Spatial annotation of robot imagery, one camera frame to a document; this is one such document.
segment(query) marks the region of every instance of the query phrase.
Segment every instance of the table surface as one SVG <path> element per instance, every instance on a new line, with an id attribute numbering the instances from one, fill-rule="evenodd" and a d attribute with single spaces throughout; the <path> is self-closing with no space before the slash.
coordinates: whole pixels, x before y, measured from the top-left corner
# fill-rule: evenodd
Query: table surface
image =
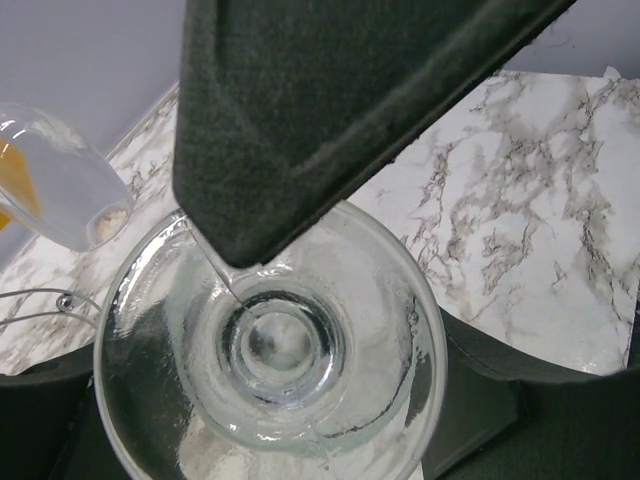
<path id="1" fill-rule="evenodd" d="M 598 374 L 620 370 L 640 272 L 638 86 L 503 72 L 351 200 L 401 239 L 449 313 L 542 359 Z M 173 92 L 113 155 L 137 198 L 128 227 L 82 254 L 37 238 L 0 272 L 0 291 L 56 287 L 103 301 L 136 243 L 177 207 L 176 105 Z M 0 318 L 50 311 L 57 297 L 0 300 Z M 92 335 L 60 316 L 0 327 L 0 373 Z"/>

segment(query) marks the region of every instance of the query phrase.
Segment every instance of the white marble pattern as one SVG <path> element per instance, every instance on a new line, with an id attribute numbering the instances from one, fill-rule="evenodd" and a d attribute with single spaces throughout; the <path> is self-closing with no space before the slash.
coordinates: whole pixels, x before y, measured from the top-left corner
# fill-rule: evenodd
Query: white marble pattern
<path id="1" fill-rule="evenodd" d="M 623 368 L 640 269 L 638 85 L 492 77 L 352 200 L 402 239 L 451 314 L 554 363 Z M 130 250 L 176 207 L 175 107 L 173 93 L 112 159 L 137 197 L 129 226 L 86 254 L 36 239 L 0 272 L 1 291 L 58 287 L 102 301 Z M 51 310 L 56 298 L 0 300 L 0 318 Z M 91 334 L 63 318 L 0 327 L 0 373 Z"/>

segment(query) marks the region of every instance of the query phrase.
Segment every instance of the glass rim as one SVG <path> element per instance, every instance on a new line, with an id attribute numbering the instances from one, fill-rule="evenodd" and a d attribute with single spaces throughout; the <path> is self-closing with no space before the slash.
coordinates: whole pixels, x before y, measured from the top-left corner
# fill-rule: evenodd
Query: glass rim
<path id="1" fill-rule="evenodd" d="M 382 225 L 382 223 L 369 215 L 367 212 L 347 201 L 343 200 L 337 203 L 333 207 L 333 209 L 341 210 L 343 213 L 346 213 L 347 216 L 353 218 L 356 221 L 359 221 L 365 229 L 369 230 L 373 235 L 375 235 L 379 239 L 381 244 L 388 247 L 390 254 L 393 255 L 396 260 L 401 263 L 402 266 L 406 269 L 405 273 L 410 281 L 414 285 L 419 287 L 416 290 L 416 295 L 419 297 L 421 304 L 425 309 L 427 323 L 429 325 L 429 334 L 433 343 L 434 358 L 434 375 L 432 379 L 434 388 L 432 398 L 430 399 L 430 401 L 432 402 L 433 415 L 427 418 L 422 431 L 419 449 L 416 449 L 416 451 L 420 451 L 423 454 L 430 440 L 433 438 L 433 434 L 435 433 L 435 429 L 438 425 L 438 421 L 442 413 L 442 404 L 444 402 L 444 394 L 447 382 L 447 343 L 440 309 L 435 300 L 433 291 L 431 290 L 431 287 L 429 286 L 429 283 L 427 282 L 424 274 L 420 271 L 420 268 L 418 267 L 415 259 L 411 256 L 407 248 L 400 242 L 400 240 L 398 240 L 395 235 L 393 235 L 393 233 L 391 233 L 391 231 L 387 227 Z M 100 414 L 102 424 L 107 434 L 107 438 L 109 439 L 109 442 L 111 443 L 111 446 L 118 460 L 120 461 L 126 472 L 135 480 L 153 479 L 138 466 L 137 462 L 130 455 L 129 451 L 120 440 L 120 436 L 118 435 L 118 432 L 116 431 L 116 428 L 114 427 L 111 420 L 109 405 L 106 400 L 105 391 L 103 388 L 104 384 L 102 381 L 101 370 L 101 357 L 105 327 L 111 307 L 111 301 L 115 297 L 117 290 L 120 288 L 122 280 L 131 269 L 134 261 L 140 256 L 144 249 L 149 246 L 150 242 L 158 236 L 160 232 L 165 230 L 171 224 L 179 222 L 186 217 L 187 215 L 182 209 L 178 208 L 174 210 L 173 212 L 165 216 L 161 221 L 159 221 L 136 244 L 136 246 L 133 248 L 131 253 L 129 253 L 127 258 L 118 269 L 116 275 L 114 276 L 114 279 L 103 301 L 104 303 L 97 323 L 98 326 L 96 329 L 93 349 L 93 371 L 98 412 Z M 396 478 L 390 480 L 408 479 L 418 467 L 421 458 L 421 456 L 417 458 L 415 456 L 412 456 L 410 461 L 408 461 L 402 468 L 402 470 L 400 470 Z"/>

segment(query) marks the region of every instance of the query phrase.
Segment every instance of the orange liquid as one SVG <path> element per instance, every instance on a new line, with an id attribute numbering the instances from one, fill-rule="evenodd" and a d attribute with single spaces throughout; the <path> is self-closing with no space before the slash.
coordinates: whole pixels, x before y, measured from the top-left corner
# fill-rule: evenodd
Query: orange liquid
<path id="1" fill-rule="evenodd" d="M 0 187 L 13 196 L 32 215 L 40 216 L 40 202 L 27 168 L 27 158 L 15 146 L 0 137 Z M 8 219 L 0 214 L 0 230 Z"/>
<path id="2" fill-rule="evenodd" d="M 2 229 L 4 227 L 9 225 L 10 221 L 11 221 L 11 219 L 9 217 L 7 217 L 6 215 L 3 215 L 2 213 L 0 213 L 0 232 L 2 231 Z"/>

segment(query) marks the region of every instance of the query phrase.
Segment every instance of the clear glass cup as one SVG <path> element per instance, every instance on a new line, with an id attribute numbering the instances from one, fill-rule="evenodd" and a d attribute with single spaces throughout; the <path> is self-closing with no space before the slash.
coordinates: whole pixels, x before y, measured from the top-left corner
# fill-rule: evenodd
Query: clear glass cup
<path id="1" fill-rule="evenodd" d="M 40 110 L 0 103 L 0 214 L 76 251 L 126 224 L 134 200 L 86 139 Z"/>
<path id="2" fill-rule="evenodd" d="M 405 480 L 434 432 L 438 307 L 400 242 L 350 204 L 247 270 L 177 212 L 106 302 L 96 393 L 135 479 Z"/>

